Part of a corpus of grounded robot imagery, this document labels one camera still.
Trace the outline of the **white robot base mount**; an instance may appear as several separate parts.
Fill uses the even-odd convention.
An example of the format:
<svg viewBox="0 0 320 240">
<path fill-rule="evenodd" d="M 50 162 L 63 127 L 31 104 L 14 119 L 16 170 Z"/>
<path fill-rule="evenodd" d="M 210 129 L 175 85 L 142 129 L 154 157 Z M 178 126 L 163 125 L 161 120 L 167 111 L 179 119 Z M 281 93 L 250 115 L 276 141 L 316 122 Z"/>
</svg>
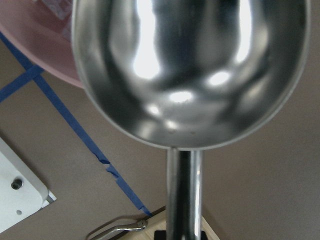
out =
<svg viewBox="0 0 320 240">
<path fill-rule="evenodd" d="M 0 231 L 4 232 L 56 199 L 56 196 L 1 139 Z"/>
</svg>

